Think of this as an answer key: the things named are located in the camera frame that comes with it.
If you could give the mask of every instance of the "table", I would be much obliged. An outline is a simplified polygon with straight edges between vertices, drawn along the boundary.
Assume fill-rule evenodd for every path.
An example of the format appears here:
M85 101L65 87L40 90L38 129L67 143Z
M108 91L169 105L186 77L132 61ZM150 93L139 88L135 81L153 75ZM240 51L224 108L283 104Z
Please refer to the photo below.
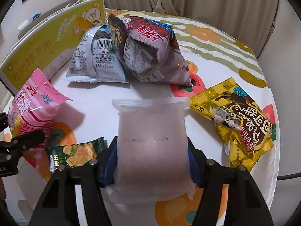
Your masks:
M73 101L64 103L54 119L54 129L61 129L65 137L61 144L84 143L104 137L108 143L118 131L118 111L112 106L112 99L148 99L164 97L191 97L214 86L229 77L255 100L270 119L275 130L274 147L257 162L251 174L256 181L268 207L271 206L279 167L280 133L277 111L270 88L252 50L242 42L218 29L192 20L151 12L109 10L118 16L143 16L173 26L181 53L189 64L193 87L178 85L142 83L129 76L130 84L82 83L62 80L68 69L66 64L51 79L52 85ZM211 121L192 109L186 110L187 135L196 148L202 149L208 158L222 165L228 165L221 140ZM120 205L108 200L112 188L102 189L104 202L113 226L177 226L190 225L197 210L202 190L197 189L194 199L186 195L165 202L145 205ZM80 189L77 187L78 200ZM224 188L219 221L225 216L227 187ZM78 202L81 225L85 225L82 204Z

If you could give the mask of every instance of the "wall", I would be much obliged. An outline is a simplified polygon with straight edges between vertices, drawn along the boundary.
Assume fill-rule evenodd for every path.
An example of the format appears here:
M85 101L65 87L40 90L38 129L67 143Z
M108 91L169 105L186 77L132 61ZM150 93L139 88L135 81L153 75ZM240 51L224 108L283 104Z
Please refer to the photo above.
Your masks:
M300 59L301 21L287 0L279 0L275 30L258 59L273 91L279 115L279 175L301 172ZM271 206L275 226L284 225L300 200L301 178L277 182Z
M18 41L18 26L35 13L44 13L69 0L15 0L0 26L0 61ZM6 94L0 83L0 102Z

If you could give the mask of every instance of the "beige curtain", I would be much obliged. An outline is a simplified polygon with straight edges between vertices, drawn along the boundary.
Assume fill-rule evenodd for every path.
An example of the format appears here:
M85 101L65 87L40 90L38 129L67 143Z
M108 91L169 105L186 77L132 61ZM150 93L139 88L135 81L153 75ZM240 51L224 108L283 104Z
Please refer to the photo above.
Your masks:
M225 31L258 56L269 36L278 0L105 0L111 9L153 11L196 19Z

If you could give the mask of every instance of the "pink snack bag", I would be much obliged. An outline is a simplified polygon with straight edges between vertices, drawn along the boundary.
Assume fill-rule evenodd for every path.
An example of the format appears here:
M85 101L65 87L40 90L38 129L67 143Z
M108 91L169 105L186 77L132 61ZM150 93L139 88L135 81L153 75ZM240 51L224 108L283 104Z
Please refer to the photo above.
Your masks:
M48 138L53 118L66 100L69 98L51 86L43 72L37 68L9 107L8 124L12 136L42 129ZM36 167L44 147L45 143L34 147L34 157L25 156L25 159Z

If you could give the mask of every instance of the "bolt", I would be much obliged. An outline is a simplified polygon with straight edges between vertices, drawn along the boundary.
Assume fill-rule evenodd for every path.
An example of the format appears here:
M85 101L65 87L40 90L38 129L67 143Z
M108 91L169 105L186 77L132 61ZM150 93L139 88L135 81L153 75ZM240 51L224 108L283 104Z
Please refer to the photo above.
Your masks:
M239 166L238 166L238 169L239 169L240 171L242 171L242 172L246 171L246 167L243 166L243 165L239 165Z
M98 162L98 161L97 161L96 159L92 159L92 160L89 161L89 164L90 164L90 165L96 165L97 162Z
M59 170L59 171L62 171L62 170L64 170L64 169L65 169L65 166L64 166L64 165L59 165L59 166L58 166L58 170Z
M215 160L213 160L213 159L208 159L208 160L206 161L206 163L207 163L208 165L214 165L214 164L215 164Z

